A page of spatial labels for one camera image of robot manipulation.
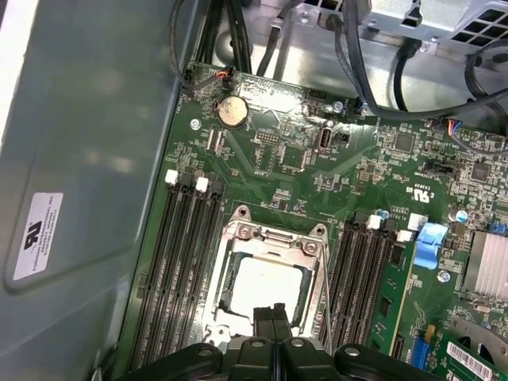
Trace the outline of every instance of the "microchip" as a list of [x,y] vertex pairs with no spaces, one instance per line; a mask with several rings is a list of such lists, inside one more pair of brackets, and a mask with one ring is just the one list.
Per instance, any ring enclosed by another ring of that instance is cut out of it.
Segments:
[[390,306],[391,306],[391,300],[390,299],[386,299],[383,296],[383,298],[381,299],[381,303],[379,304],[379,312],[384,317],[387,317],[388,316],[388,311],[390,311]]
[[358,175],[358,179],[360,181],[363,181],[364,183],[368,182],[368,180],[371,179],[371,174],[366,171],[360,171],[360,174]]
[[400,263],[402,262],[402,252],[403,251],[404,251],[404,248],[394,245],[394,248],[391,250],[391,254],[390,254],[390,262],[392,262],[396,266],[400,266]]
[[326,93],[321,90],[310,89],[307,98],[313,101],[324,102],[326,100]]
[[400,133],[395,139],[395,149],[398,151],[411,152],[413,150],[413,135]]
[[490,173],[491,173],[490,164],[484,162],[475,163],[475,165],[473,165],[471,179],[481,181],[482,183],[486,183]]

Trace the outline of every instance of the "mounting screw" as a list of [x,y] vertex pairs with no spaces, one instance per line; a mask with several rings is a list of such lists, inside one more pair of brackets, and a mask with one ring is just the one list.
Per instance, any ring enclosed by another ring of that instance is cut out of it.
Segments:
[[342,102],[334,102],[332,104],[332,110],[335,114],[340,114],[344,110],[344,103]]
[[296,348],[301,348],[305,343],[300,339],[293,339],[291,340],[291,345],[293,345]]
[[249,226],[246,226],[246,225],[242,225],[239,229],[238,229],[238,234],[240,235],[240,237],[244,238],[244,239],[247,239],[247,238],[250,238],[251,235],[252,235],[252,230]]
[[452,276],[450,273],[445,270],[441,270],[437,273],[437,280],[439,280],[441,283],[447,283],[451,278]]
[[360,355],[360,351],[356,348],[346,348],[344,353],[351,357],[358,357]]
[[203,349],[201,352],[198,353],[198,356],[211,356],[213,354],[214,353],[209,349]]
[[198,131],[201,128],[201,121],[199,119],[193,119],[190,121],[190,127],[194,131]]
[[303,23],[307,23],[310,20],[310,13],[309,12],[302,12],[300,13],[300,21]]
[[316,250],[318,250],[318,246],[314,242],[307,242],[303,247],[303,251],[308,252],[309,254],[316,252]]
[[430,43],[428,41],[423,41],[421,43],[420,52],[425,53],[430,49]]

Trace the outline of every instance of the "integrated circuit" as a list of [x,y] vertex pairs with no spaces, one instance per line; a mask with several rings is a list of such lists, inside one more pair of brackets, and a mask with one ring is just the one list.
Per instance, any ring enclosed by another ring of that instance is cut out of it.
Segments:
[[414,137],[410,133],[399,133],[395,138],[395,149],[403,152],[411,152],[413,150]]
[[491,173],[491,165],[483,161],[475,163],[471,171],[471,180],[486,183]]

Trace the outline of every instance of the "heatsink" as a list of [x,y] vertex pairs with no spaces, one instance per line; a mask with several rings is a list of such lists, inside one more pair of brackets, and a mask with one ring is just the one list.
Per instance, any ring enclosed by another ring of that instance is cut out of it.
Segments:
[[508,299],[508,238],[475,233],[464,289],[490,298]]

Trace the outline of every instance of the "capacitor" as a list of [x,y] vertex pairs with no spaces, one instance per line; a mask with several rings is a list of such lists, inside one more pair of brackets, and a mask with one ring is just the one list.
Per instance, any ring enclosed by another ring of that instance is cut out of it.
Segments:
[[216,108],[221,124],[227,129],[239,129],[248,117],[248,104],[236,95],[222,99]]
[[388,210],[377,209],[375,213],[380,216],[383,221],[390,218],[390,212]]
[[460,222],[465,224],[468,222],[468,212],[462,209],[455,209],[448,213],[448,219],[450,222]]

